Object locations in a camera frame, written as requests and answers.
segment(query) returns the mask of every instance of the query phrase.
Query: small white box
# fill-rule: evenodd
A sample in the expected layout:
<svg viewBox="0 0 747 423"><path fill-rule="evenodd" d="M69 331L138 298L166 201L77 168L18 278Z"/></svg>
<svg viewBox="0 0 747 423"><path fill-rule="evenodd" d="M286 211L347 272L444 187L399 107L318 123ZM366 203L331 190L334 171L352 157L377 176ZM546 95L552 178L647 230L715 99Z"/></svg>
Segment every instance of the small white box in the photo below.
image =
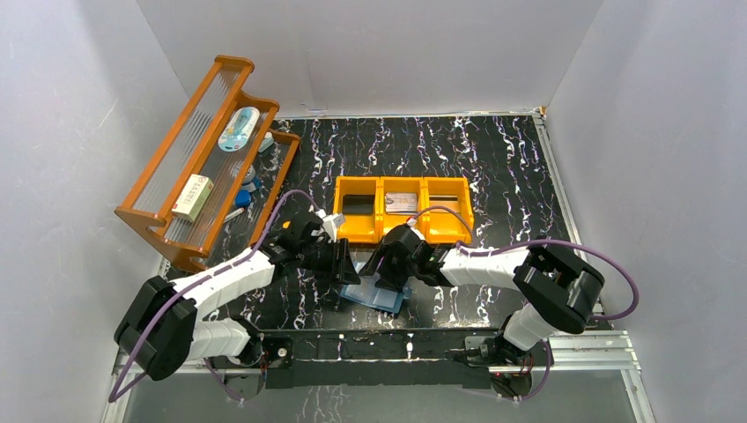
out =
<svg viewBox="0 0 747 423"><path fill-rule="evenodd" d="M203 209L212 187L213 183L207 176L191 175L171 209L174 216L194 222Z"/></svg>

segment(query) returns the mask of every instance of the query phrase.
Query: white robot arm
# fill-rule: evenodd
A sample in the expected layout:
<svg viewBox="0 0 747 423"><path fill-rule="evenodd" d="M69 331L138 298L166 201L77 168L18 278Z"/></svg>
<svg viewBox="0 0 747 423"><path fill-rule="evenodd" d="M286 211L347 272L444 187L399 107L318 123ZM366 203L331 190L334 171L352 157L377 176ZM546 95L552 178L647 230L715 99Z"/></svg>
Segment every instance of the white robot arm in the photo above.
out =
<svg viewBox="0 0 747 423"><path fill-rule="evenodd" d="M378 275L377 286L401 290L414 276L430 286L496 286L522 291L529 304L511 315L499 335L476 351L476 363L519 362L541 339L556 330L581 333L603 286L603 278L570 249L552 246L519 249L501 255L490 250L428 245L409 225L393 228L381 240L364 268L353 270L347 240L337 239L339 215L298 213L250 255L186 278L145 282L115 341L128 353L155 311L197 280L147 338L135 360L153 380L168 377L186 360L218 356L255 363L263 354L259 330L243 318L205 322L216 308L244 293L269 285L281 272L302 268L333 283L357 284L359 274Z"/></svg>

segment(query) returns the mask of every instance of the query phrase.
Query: cable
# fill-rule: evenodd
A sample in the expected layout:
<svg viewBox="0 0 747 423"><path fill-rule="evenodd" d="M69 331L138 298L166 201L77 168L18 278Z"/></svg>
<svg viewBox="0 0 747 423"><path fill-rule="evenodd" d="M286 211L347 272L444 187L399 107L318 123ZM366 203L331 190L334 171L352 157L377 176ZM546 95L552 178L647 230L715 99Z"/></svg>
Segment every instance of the cable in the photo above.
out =
<svg viewBox="0 0 747 423"><path fill-rule="evenodd" d="M314 199L311 196L309 196L306 192L301 191L300 189L288 190L288 192L283 194L283 196L280 197L280 199L277 201L275 208L272 209L272 213L270 214L270 217L267 219L267 223L265 224L264 229L259 236L259 239L257 240L254 247L252 247L251 251L249 251L249 254L241 258L240 260L237 260L233 264L229 264L229 265L232 265L233 267L235 267L242 263L247 262L248 260L252 258L252 256L259 250L264 239L267 237L267 234L270 232L270 227L272 226L272 223L277 218L277 214L280 211L280 207L285 203L285 200L287 200L288 197L290 197L293 194L301 194L302 196L306 197L311 202L315 210L320 210L319 205L317 205ZM145 344L145 341L148 339L148 336L151 335L153 328L155 328L156 324L158 324L161 317L163 317L163 315L168 311L168 309L170 309L171 306L173 306L175 302L178 301L181 297L183 297L186 293L195 289L196 287L200 286L201 284L205 283L211 278L212 278L212 275L205 275L202 278L198 279L197 281L189 284L184 289L176 293L173 297L169 298L164 303L164 305L161 306L161 308L159 308L159 311L157 311L156 314L153 315L153 318L148 322L148 325L145 326L145 329L143 330L143 333L140 335L140 338L137 339L137 342L135 343L135 347L132 348L132 351L129 353L129 357L127 358L127 361L125 361L124 366L122 367L122 370L120 371L119 376L117 376L115 385L114 387L112 387L112 391L109 393L109 398L108 398L109 403L113 403L114 401L119 399L122 395L124 395L125 392L127 392L128 390L131 390L133 386L135 386L138 382L140 382L143 379L145 373L138 375L134 381L128 383L127 386L124 387L124 389L120 390L122 383L124 382L124 378L127 376L127 373L132 368L132 364L135 362L135 358L140 353L140 350L143 349L143 345Z"/></svg>
<svg viewBox="0 0 747 423"><path fill-rule="evenodd" d="M417 219L419 218L423 213L428 212L431 209L440 209L445 210L454 216L456 216L470 231L470 236L472 236L472 242L475 242L475 235L472 233L472 229L470 228L470 225L467 224L467 222L462 218L462 216L459 215L456 211L453 211L449 209L448 207L445 207L443 205L432 205L431 207L427 207L422 211L419 211L414 216L412 216L410 219ZM632 291L632 301L630 307L626 308L620 313L617 313L615 315L592 315L591 318L597 321L609 321L609 320L617 320L622 319L623 317L629 316L637 307L638 303L640 301L640 291L638 289L638 286L635 284L635 281L632 280L632 276L628 271L623 269L623 266L620 265L620 263L613 260L611 257L605 255L601 251L597 251L595 249L591 249L589 247L585 247L583 245L579 245L573 242L569 241L562 241L562 240L532 240L532 241L523 241L515 243L514 245L507 245L505 247L501 247L499 249L493 249L493 250L487 250L487 251L469 251L465 248L464 242L458 241L457 248L464 254L469 254L473 257L488 257L488 256L496 256L498 254L503 254L508 251L514 250L514 249L522 249L524 247L532 247L536 245L547 245L547 244L554 244L554 245L560 245L563 247L568 247L570 249L578 249L579 251L583 251L585 253L588 253L592 256L601 258L605 262L607 262L610 266L614 267L616 271L620 272L621 275L623 275L623 278L625 278L625 281L627 281L628 285L631 287Z"/></svg>
<svg viewBox="0 0 747 423"><path fill-rule="evenodd" d="M239 401L239 403L243 403L244 402L244 397L242 397L241 394L238 393L238 392L236 392L235 390L232 390L228 385L226 385L225 382L223 382L223 378L220 377L220 375L215 370L215 368L210 364L210 361L208 359L203 359L203 361L205 362L205 366L208 368L208 370L210 370L212 377L214 377L215 380L218 383L220 383L220 386L223 387L223 390L226 392L226 394L228 394L228 396L232 400Z"/></svg>
<svg viewBox="0 0 747 423"><path fill-rule="evenodd" d="M537 387L531 391L529 394L519 397L519 401L524 401L527 399L532 398L535 396L539 391L544 387L544 385L547 383L547 378L550 377L550 365L552 363L552 348L550 348L550 343L545 341L544 339L541 339L539 342L544 345L544 350L547 352L547 365L544 367L544 375L542 375L542 380L539 381L539 384Z"/></svg>
<svg viewBox="0 0 747 423"><path fill-rule="evenodd" d="M477 237L475 236L475 232L470 227L470 224L467 223L467 220L465 220L462 217L461 214L457 213L456 211L453 211L453 210L449 209L445 205L432 205L430 207L426 207L425 209L423 209L421 211L418 211L417 213L415 213L412 216L410 216L410 218L408 220L418 220L418 218L420 216L422 216L424 213L426 213L428 211L431 211L431 210L443 210L443 211L446 211L446 212L449 212L449 213L453 214L457 219L459 219L460 222L462 222L462 225L464 225L464 227L467 228L467 232L470 233L470 239L471 239L471 244L470 245L472 245L472 244L474 244L476 242Z"/></svg>

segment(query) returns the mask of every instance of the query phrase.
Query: blue bottle cap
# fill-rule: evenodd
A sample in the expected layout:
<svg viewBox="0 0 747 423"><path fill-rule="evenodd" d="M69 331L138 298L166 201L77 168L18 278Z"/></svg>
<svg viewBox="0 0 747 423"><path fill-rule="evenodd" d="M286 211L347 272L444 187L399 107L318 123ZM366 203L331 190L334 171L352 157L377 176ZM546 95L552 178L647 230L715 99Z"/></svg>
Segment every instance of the blue bottle cap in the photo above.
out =
<svg viewBox="0 0 747 423"><path fill-rule="evenodd" d="M252 195L249 194L249 191L245 189L240 189L239 193L236 194L236 200L234 201L236 204L236 208L244 208L249 207L249 205L252 203Z"/></svg>

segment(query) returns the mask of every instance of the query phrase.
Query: gray wall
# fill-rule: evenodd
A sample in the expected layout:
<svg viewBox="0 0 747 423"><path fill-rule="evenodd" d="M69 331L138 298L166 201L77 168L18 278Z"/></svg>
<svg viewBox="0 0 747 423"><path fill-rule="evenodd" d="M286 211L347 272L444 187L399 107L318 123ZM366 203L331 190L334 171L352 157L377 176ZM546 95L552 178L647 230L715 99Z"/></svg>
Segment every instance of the gray wall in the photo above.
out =
<svg viewBox="0 0 747 423"><path fill-rule="evenodd" d="M247 56L248 90L298 116L546 105L602 0L137 2L187 93Z"/></svg>
<svg viewBox="0 0 747 423"><path fill-rule="evenodd" d="M620 326L661 422L744 419L745 28L744 1L607 0L548 111L581 237L640 283Z"/></svg>
<svg viewBox="0 0 747 423"><path fill-rule="evenodd" d="M158 261L114 208L186 101L134 0L0 1L2 421L100 419Z"/></svg>

